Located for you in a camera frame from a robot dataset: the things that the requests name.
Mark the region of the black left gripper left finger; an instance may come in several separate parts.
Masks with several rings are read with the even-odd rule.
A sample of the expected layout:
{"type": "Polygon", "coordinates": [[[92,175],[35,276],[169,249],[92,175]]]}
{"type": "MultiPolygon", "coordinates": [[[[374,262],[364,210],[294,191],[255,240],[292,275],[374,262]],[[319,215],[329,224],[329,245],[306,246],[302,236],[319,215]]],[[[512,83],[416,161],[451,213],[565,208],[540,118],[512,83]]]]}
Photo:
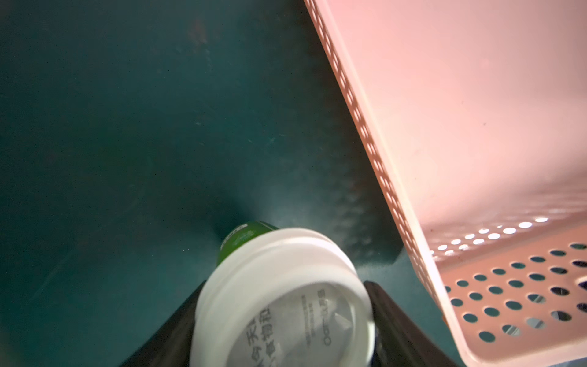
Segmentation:
{"type": "Polygon", "coordinates": [[[121,364],[121,367],[189,366],[197,301],[205,284],[204,281],[161,328],[121,364]]]}

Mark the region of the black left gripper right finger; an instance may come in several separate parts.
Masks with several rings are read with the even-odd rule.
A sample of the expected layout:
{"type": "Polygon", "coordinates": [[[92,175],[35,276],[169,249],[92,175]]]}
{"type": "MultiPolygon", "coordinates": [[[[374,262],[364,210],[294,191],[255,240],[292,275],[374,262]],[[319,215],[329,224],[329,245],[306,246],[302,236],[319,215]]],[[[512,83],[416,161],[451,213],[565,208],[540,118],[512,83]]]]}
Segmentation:
{"type": "Polygon", "coordinates": [[[377,283],[364,286],[371,301],[375,322],[372,366],[454,366],[377,283]]]}

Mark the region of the green yogurt cup white lid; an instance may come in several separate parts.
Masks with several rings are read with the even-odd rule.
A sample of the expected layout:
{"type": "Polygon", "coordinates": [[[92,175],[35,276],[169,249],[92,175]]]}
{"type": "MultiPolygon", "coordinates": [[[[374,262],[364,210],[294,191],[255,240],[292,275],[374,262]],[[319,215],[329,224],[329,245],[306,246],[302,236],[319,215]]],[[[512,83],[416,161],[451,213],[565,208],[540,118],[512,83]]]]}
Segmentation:
{"type": "Polygon", "coordinates": [[[368,366],[366,287],[334,241],[264,222],[236,227],[195,311],[192,366],[368,366]]]}

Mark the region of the pink plastic basket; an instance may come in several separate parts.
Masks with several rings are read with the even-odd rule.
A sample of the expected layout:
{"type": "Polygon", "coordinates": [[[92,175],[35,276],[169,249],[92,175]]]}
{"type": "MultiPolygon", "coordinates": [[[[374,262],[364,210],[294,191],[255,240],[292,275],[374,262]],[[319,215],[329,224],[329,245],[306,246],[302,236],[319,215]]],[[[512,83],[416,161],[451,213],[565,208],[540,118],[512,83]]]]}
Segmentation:
{"type": "Polygon", "coordinates": [[[306,6],[463,362],[585,359],[585,2],[306,6]]]}

